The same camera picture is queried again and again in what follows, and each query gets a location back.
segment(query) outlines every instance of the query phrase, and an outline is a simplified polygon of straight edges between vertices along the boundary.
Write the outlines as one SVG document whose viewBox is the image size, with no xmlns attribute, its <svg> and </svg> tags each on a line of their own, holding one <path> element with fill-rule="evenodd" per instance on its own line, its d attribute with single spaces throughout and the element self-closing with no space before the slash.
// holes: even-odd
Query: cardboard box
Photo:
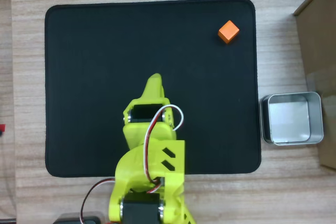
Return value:
<svg viewBox="0 0 336 224">
<path fill-rule="evenodd" d="M 308 90 L 322 99 L 320 164 L 336 172 L 336 0 L 305 0 L 294 15 Z"/>
</svg>

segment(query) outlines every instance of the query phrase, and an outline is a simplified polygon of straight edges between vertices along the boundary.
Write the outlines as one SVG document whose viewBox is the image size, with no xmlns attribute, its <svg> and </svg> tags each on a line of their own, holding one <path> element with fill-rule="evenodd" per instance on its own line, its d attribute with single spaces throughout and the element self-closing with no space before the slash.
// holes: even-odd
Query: white wire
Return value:
<svg viewBox="0 0 336 224">
<path fill-rule="evenodd" d="M 152 190 L 152 191 L 150 191 L 149 193 L 150 194 L 153 194 L 153 193 L 155 193 L 157 190 L 159 190 L 160 189 L 160 187 L 161 187 L 162 185 L 160 184 L 156 189 L 154 189 L 154 190 Z"/>
<path fill-rule="evenodd" d="M 147 145 L 147 141 L 149 141 L 149 139 L 147 140 L 147 136 L 149 134 L 149 129 L 151 128 L 152 124 L 154 123 L 155 121 L 155 118 L 157 117 L 158 114 L 160 114 L 165 108 L 175 108 L 178 110 L 178 112 L 180 113 L 181 115 L 181 120 L 180 120 L 180 123 L 173 129 L 173 131 L 176 131 L 179 127 L 181 127 L 183 121 L 184 121 L 184 114 L 182 112 L 182 110 L 176 106 L 176 105 L 173 105 L 173 104 L 168 104 L 168 105 L 165 105 L 165 106 L 162 106 L 155 114 L 155 116 L 153 117 L 153 119 L 151 120 L 148 128 L 147 128 L 147 131 L 146 131 L 146 134 L 145 134 L 145 140 L 144 140 L 144 143 L 143 143 L 143 172 L 145 173 L 146 175 L 146 168 L 145 168 L 145 164 L 146 164 L 146 158 L 145 158 L 145 154 L 146 154 L 146 145 Z"/>
</svg>

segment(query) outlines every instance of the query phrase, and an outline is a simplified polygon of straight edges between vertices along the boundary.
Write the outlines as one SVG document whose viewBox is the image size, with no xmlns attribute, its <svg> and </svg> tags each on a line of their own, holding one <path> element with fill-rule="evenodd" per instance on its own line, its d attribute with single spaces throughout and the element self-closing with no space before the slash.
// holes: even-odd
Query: red wire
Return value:
<svg viewBox="0 0 336 224">
<path fill-rule="evenodd" d="M 84 223 L 83 209 L 84 209 L 84 204 L 85 204 L 86 199 L 88 198 L 89 194 L 92 192 L 92 190 L 93 190 L 94 188 L 96 188 L 97 186 L 99 186 L 99 185 L 102 184 L 102 183 L 105 183 L 106 181 L 115 181 L 115 179 L 114 179 L 114 178 L 106 178 L 106 179 L 103 179 L 103 180 L 101 180 L 101 181 L 95 183 L 95 184 L 91 187 L 91 189 L 88 191 L 88 193 L 86 194 L 86 196 L 85 196 L 85 198 L 84 198 L 84 200 L 83 200 L 83 203 L 82 203 L 82 207 L 80 208 L 80 214 L 79 214 L 79 218 L 80 218 L 80 221 L 81 221 L 82 223 Z"/>
<path fill-rule="evenodd" d="M 145 146 L 145 173 L 146 173 L 146 177 L 147 177 L 147 179 L 148 179 L 151 183 L 153 183 L 153 184 L 155 184 L 155 185 L 157 185 L 160 181 L 159 181 L 158 179 L 154 179 L 154 180 L 153 180 L 153 179 L 151 178 L 150 174 L 149 174 L 149 170 L 148 170 L 148 147 L 149 147 L 149 137 L 150 137 L 150 135 L 151 135 L 151 133 L 152 133 L 152 130 L 153 130 L 154 126 L 156 125 L 157 120 L 158 120 L 158 118 L 159 118 L 160 115 L 161 115 L 161 113 L 159 113 L 159 114 L 156 116 L 156 118 L 154 119 L 153 124 L 151 125 L 151 127 L 150 127 L 150 129 L 149 129 L 149 131 L 148 131 L 148 136 L 147 136 L 147 138 L 145 139 L 145 142 L 146 142 L 146 146 Z"/>
<path fill-rule="evenodd" d="M 146 193 L 151 194 L 152 192 L 156 191 L 161 186 L 161 183 L 158 183 L 156 186 L 154 186 L 152 189 L 148 190 Z"/>
</svg>

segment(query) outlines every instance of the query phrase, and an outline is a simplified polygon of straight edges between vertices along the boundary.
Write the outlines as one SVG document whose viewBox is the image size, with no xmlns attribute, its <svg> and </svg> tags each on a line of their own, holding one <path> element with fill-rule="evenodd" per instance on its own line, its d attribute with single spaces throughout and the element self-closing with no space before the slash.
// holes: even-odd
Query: orange cube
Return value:
<svg viewBox="0 0 336 224">
<path fill-rule="evenodd" d="M 225 43 L 229 43 L 237 34 L 239 33 L 238 27 L 229 20 L 222 28 L 218 31 L 218 35 L 220 38 L 225 41 Z"/>
</svg>

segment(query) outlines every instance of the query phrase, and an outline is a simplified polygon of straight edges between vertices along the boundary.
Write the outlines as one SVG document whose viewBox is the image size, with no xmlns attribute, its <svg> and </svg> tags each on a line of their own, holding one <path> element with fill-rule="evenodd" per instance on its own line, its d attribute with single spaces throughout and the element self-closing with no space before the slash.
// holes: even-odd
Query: yellow plastic part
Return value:
<svg viewBox="0 0 336 224">
<path fill-rule="evenodd" d="M 120 202 L 130 189 L 147 191 L 154 185 L 151 184 L 143 170 L 143 141 L 149 123 L 131 123 L 128 121 L 130 110 L 138 104 L 170 104 L 164 97 L 161 76 L 156 73 L 147 81 L 145 90 L 140 98 L 130 102 L 124 110 L 125 126 L 123 132 L 130 148 L 118 162 L 116 168 L 115 186 L 110 198 L 109 219 L 120 221 Z M 176 140 L 173 131 L 173 112 L 167 108 L 164 112 L 164 122 L 157 122 L 149 143 L 148 162 L 152 178 L 164 178 L 164 186 L 157 193 L 164 201 L 164 224 L 196 224 L 192 215 L 184 204 L 184 160 L 185 148 L 183 140 Z M 164 149 L 174 153 L 170 157 Z M 173 170 L 167 168 L 162 162 L 169 162 Z"/>
<path fill-rule="evenodd" d="M 168 148 L 175 157 L 169 157 L 163 150 Z M 157 140 L 150 138 L 149 171 L 151 177 L 163 177 L 164 186 L 159 189 L 164 200 L 163 223 L 196 223 L 184 204 L 184 141 Z M 162 162 L 168 161 L 175 167 L 174 171 L 166 168 Z M 130 189 L 149 190 L 153 185 L 143 172 L 143 146 L 127 152 L 118 162 L 115 186 L 110 199 L 109 219 L 120 221 L 120 202 Z"/>
<path fill-rule="evenodd" d="M 170 104 L 169 99 L 164 97 L 162 78 L 160 74 L 156 73 L 148 79 L 142 96 L 132 100 L 123 112 L 125 122 L 123 132 L 130 150 L 140 144 L 143 144 L 144 136 L 149 126 L 149 123 L 130 123 L 128 121 L 130 111 L 135 105 L 139 104 Z M 176 133 L 172 131 L 172 128 L 174 127 L 172 109 L 166 108 L 164 116 L 164 122 L 157 122 L 151 136 L 159 140 L 176 139 Z"/>
</svg>

